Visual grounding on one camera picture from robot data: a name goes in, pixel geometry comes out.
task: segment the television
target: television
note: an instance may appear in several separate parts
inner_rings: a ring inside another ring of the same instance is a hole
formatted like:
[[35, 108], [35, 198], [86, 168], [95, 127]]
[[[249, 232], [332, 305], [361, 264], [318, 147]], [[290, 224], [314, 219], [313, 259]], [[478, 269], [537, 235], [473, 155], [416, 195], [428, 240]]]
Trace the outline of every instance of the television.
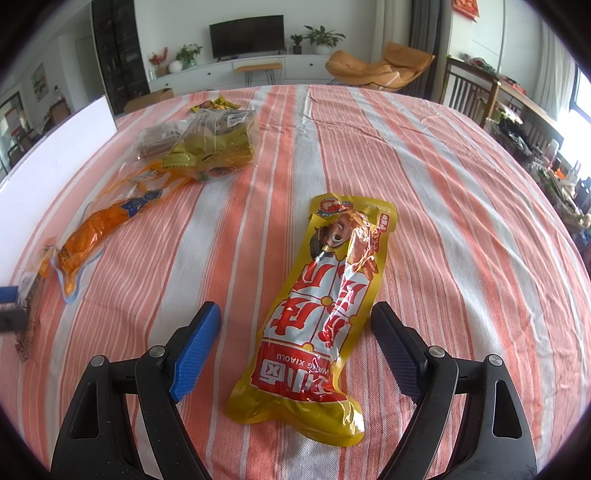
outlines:
[[285, 50], [283, 15], [240, 18], [209, 25], [213, 57]]

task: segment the white cabinet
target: white cabinet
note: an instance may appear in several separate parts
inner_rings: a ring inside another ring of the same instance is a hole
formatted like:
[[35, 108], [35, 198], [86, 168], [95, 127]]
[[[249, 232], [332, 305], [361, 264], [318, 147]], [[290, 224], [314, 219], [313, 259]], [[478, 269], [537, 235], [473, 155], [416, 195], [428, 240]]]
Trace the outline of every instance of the white cabinet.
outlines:
[[332, 75], [324, 67], [328, 59], [328, 57], [320, 55], [287, 56], [285, 58], [285, 78], [287, 80], [330, 80]]
[[[326, 83], [332, 77], [324, 68], [328, 57], [321, 55], [275, 55], [253, 57], [250, 59], [228, 60], [218, 63], [192, 67], [179, 73], [172, 73], [154, 79], [149, 83], [150, 91], [172, 88], [175, 95], [198, 92], [200, 90], [218, 90], [244, 87], [244, 74], [235, 72], [244, 65], [281, 63], [281, 73], [275, 71], [275, 81], [281, 83]], [[256, 72], [253, 84], [266, 83], [263, 70]]]

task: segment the silver bolt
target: silver bolt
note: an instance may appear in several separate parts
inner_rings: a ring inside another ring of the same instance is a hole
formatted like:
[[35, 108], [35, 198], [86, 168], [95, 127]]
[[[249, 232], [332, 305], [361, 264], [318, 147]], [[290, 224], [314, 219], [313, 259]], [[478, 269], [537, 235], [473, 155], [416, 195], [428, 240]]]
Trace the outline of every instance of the silver bolt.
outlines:
[[445, 350], [437, 345], [429, 347], [429, 353], [435, 358], [441, 358], [445, 356]]
[[105, 357], [102, 355], [95, 355], [90, 359], [90, 364], [93, 367], [100, 367], [102, 364], [105, 363]]
[[153, 358], [159, 358], [164, 355], [165, 351], [166, 351], [166, 348], [164, 348], [162, 345], [155, 345], [150, 349], [150, 351], [148, 353]]
[[494, 353], [489, 356], [488, 361], [495, 367], [500, 367], [503, 364], [503, 359]]

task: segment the striped tablecloth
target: striped tablecloth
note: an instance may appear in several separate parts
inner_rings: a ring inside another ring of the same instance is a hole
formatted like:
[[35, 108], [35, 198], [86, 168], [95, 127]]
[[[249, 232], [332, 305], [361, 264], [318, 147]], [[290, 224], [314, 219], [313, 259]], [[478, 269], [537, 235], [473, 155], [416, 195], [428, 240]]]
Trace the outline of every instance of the striped tablecloth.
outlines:
[[[52, 275], [26, 364], [2, 341], [0, 398], [33, 451], [51, 462], [60, 422], [93, 355], [139, 356], [213, 300], [222, 308], [222, 331], [194, 392], [178, 405], [212, 476], [376, 478], [412, 405], [369, 329], [341, 377], [365, 417], [365, 438], [354, 447], [315, 443], [279, 422], [246, 426], [225, 415], [255, 331], [294, 261], [309, 201], [330, 191], [396, 205], [398, 227], [377, 300], [454, 356], [500, 354], [544, 464], [589, 401], [591, 284], [534, 182], [472, 121], [423, 100], [336, 86], [222, 93], [259, 112], [258, 168], [187, 185], [126, 224], [86, 269], [74, 304], [64, 303]], [[51, 224], [63, 242], [141, 128], [189, 118], [189, 107], [217, 95], [186, 95], [121, 118], [119, 133], [64, 189], [36, 238]], [[21, 268], [38, 244], [27, 246]], [[129, 408], [145, 469], [158, 475], [137, 402]], [[460, 416], [458, 402], [432, 473], [447, 464]]]

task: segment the white round vase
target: white round vase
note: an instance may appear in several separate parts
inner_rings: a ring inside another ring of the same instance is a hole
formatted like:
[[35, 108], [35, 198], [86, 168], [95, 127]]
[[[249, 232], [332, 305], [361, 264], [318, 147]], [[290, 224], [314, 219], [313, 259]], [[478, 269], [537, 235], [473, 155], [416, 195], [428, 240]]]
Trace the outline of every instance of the white round vase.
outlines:
[[330, 55], [331, 48], [328, 45], [316, 45], [314, 49], [317, 55]]
[[182, 72], [183, 70], [183, 62], [180, 60], [174, 60], [172, 62], [170, 62], [170, 65], [168, 65], [168, 71], [170, 73], [178, 73], [178, 72]]

